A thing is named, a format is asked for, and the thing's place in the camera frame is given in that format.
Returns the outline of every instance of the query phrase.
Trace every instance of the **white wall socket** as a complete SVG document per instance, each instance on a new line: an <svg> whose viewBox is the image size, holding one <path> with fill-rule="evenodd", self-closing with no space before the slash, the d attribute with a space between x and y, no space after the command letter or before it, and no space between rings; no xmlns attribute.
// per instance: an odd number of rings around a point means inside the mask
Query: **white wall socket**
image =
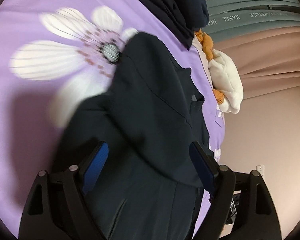
<svg viewBox="0 0 300 240"><path fill-rule="evenodd" d="M258 165L257 171L261 174L261 177L265 179L265 166L264 165Z"/></svg>

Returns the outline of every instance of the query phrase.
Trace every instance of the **folded dark clothing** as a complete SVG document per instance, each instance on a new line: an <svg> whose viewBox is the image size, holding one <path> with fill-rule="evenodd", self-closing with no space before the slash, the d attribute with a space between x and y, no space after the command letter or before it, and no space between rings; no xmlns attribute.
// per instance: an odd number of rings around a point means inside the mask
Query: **folded dark clothing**
<svg viewBox="0 0 300 240"><path fill-rule="evenodd" d="M139 0L187 48L194 31L207 25L209 14L205 0Z"/></svg>
<svg viewBox="0 0 300 240"><path fill-rule="evenodd" d="M190 30L198 31L209 22L206 0L175 0Z"/></svg>
<svg viewBox="0 0 300 240"><path fill-rule="evenodd" d="M75 151L96 138L109 156L85 201L111 240L191 239L203 186L189 145L208 147L204 97L158 38L126 45L109 90L80 104L66 128L53 172L78 164Z"/></svg>

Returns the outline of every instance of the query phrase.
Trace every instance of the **purple bed sheet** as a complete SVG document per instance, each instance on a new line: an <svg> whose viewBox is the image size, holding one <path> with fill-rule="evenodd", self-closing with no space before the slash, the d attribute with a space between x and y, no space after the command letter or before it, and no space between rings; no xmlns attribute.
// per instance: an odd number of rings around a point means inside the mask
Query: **purple bed sheet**
<svg viewBox="0 0 300 240"><path fill-rule="evenodd" d="M0 6L0 218L17 237L38 171L75 107L109 86L114 66L94 48L119 48L136 32L157 36L205 97L210 149L220 156L225 126L198 51L186 50L138 0L4 0ZM210 203L205 192L196 229Z"/></svg>

